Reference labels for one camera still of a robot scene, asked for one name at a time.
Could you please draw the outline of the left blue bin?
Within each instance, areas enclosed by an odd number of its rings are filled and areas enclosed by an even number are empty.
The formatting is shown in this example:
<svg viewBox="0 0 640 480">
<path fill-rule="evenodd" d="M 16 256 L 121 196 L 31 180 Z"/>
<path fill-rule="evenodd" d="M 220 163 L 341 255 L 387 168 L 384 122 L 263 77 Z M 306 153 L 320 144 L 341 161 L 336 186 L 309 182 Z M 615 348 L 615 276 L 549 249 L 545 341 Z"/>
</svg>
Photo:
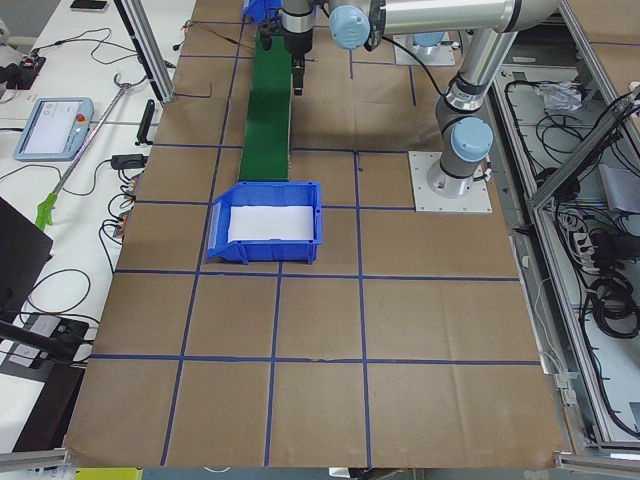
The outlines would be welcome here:
<svg viewBox="0 0 640 480">
<path fill-rule="evenodd" d="M 318 182 L 243 181 L 213 202 L 206 259 L 312 264 L 322 243 Z"/>
</svg>

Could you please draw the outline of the green handled reach grabber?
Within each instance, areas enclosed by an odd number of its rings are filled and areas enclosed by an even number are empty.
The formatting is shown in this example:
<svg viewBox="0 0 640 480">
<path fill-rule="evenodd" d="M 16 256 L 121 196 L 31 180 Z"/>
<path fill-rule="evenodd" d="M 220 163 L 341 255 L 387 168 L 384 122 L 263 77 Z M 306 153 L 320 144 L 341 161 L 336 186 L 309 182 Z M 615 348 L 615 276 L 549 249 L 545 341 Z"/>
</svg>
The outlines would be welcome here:
<svg viewBox="0 0 640 480">
<path fill-rule="evenodd" d="M 88 149 L 88 147 L 91 144 L 91 142 L 93 141 L 94 137 L 97 135 L 97 133 L 101 129 L 102 125 L 106 122 L 107 118 L 109 117 L 111 112 L 114 110 L 115 106 L 125 96 L 126 92 L 129 89 L 137 87 L 138 85 L 143 83 L 145 80 L 146 80 L 146 78 L 143 77 L 141 80 L 139 80 L 138 82 L 135 82 L 135 83 L 120 82 L 120 75 L 116 74 L 114 76 L 113 82 L 119 88 L 119 91 L 117 92 L 115 97 L 111 100 L 110 104 L 106 107 L 104 113 L 99 118 L 99 120 L 97 122 L 97 125 L 88 133 L 86 139 L 83 141 L 83 143 L 81 144 L 79 150 L 74 155 L 71 164 L 67 167 L 67 169 L 64 171 L 64 173 L 61 175 L 61 177 L 60 177 L 59 181 L 57 182 L 57 184 L 54 186 L 52 191 L 47 195 L 47 197 L 37 206 L 37 215 L 36 215 L 36 219 L 35 219 L 35 225 L 40 230 L 44 231 L 45 228 L 48 225 L 52 225 L 53 224 L 52 211 L 55 208 L 55 202 L 56 202 L 56 200 L 58 198 L 58 194 L 63 189 L 63 186 L 66 183 L 66 181 L 68 180 L 68 178 L 71 176 L 73 171 L 78 166 L 78 164 L 79 164 L 82 156 L 84 155 L 85 151 Z"/>
</svg>

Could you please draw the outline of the left white foam pad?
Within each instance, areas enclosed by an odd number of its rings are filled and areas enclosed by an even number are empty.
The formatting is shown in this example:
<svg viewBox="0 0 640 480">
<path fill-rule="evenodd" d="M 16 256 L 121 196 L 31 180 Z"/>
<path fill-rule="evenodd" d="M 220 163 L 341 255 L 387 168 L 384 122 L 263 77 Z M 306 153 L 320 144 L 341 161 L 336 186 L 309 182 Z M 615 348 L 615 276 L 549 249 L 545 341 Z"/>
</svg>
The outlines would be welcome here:
<svg viewBox="0 0 640 480">
<path fill-rule="evenodd" d="M 233 206 L 229 241 L 312 240 L 311 206 Z"/>
</svg>

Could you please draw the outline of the right blue bin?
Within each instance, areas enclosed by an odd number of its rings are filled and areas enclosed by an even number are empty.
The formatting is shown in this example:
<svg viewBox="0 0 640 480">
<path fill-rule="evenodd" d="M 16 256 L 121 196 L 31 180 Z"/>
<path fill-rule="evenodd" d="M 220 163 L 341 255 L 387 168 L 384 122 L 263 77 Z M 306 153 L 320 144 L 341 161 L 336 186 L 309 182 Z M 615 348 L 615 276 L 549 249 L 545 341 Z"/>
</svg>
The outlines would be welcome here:
<svg viewBox="0 0 640 480">
<path fill-rule="evenodd" d="M 261 23 L 282 5 L 281 0 L 245 0 L 242 16 L 250 18 L 254 23 Z"/>
</svg>

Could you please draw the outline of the teach pendant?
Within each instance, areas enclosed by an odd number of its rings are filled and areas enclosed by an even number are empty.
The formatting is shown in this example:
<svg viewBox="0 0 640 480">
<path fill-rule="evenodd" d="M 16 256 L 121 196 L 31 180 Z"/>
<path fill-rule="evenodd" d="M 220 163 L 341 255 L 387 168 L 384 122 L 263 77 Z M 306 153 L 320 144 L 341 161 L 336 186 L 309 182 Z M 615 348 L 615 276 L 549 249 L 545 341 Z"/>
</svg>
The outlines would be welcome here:
<svg viewBox="0 0 640 480">
<path fill-rule="evenodd" d="M 19 161 L 68 161 L 83 144 L 94 114 L 87 97 L 41 98 L 31 112 L 14 158 Z"/>
</svg>

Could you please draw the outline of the blue bin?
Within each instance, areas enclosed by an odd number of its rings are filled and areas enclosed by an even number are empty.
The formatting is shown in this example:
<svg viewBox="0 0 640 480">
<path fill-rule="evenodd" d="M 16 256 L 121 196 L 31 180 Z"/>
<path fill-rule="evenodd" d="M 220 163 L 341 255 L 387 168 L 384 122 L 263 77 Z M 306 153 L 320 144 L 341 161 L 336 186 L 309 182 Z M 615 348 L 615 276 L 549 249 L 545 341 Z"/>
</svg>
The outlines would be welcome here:
<svg viewBox="0 0 640 480">
<path fill-rule="evenodd" d="M 242 16 L 250 18 L 254 23 L 261 23 L 282 5 L 281 0 L 245 0 Z"/>
<path fill-rule="evenodd" d="M 312 264 L 322 243 L 318 182 L 243 181 L 213 202 L 206 259 Z"/>
</svg>

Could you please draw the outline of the green conveyor belt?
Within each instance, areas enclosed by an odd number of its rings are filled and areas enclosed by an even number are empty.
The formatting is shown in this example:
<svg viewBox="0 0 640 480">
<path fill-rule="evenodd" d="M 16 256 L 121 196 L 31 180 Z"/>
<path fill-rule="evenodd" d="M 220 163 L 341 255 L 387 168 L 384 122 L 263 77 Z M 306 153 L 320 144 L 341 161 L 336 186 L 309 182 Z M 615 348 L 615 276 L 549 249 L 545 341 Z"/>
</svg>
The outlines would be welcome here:
<svg viewBox="0 0 640 480">
<path fill-rule="evenodd" d="M 257 39 L 239 171 L 241 181 L 289 178 L 290 118 L 290 55 L 281 37 L 274 38 L 268 50 Z"/>
</svg>

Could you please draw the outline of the aluminium frame post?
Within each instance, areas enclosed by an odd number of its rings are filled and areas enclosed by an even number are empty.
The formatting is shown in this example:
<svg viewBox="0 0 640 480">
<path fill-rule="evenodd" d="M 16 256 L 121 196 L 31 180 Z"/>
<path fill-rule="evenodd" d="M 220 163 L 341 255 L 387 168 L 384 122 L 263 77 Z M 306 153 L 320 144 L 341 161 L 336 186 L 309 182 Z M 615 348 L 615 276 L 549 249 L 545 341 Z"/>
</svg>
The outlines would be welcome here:
<svg viewBox="0 0 640 480">
<path fill-rule="evenodd" d="M 174 87 L 142 2 L 114 0 L 114 4 L 156 98 L 162 104 L 171 102 L 174 98 Z"/>
</svg>

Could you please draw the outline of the black power adapter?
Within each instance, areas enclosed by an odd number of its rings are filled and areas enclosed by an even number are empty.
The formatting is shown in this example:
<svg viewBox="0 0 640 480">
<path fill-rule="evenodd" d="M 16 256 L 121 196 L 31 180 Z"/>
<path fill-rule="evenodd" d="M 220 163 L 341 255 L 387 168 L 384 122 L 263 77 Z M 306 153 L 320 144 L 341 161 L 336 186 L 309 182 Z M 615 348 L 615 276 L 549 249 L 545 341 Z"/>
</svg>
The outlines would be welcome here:
<svg viewBox="0 0 640 480">
<path fill-rule="evenodd" d="M 143 154 L 116 154 L 110 159 L 114 170 L 141 169 L 147 163 L 148 157 Z"/>
</svg>

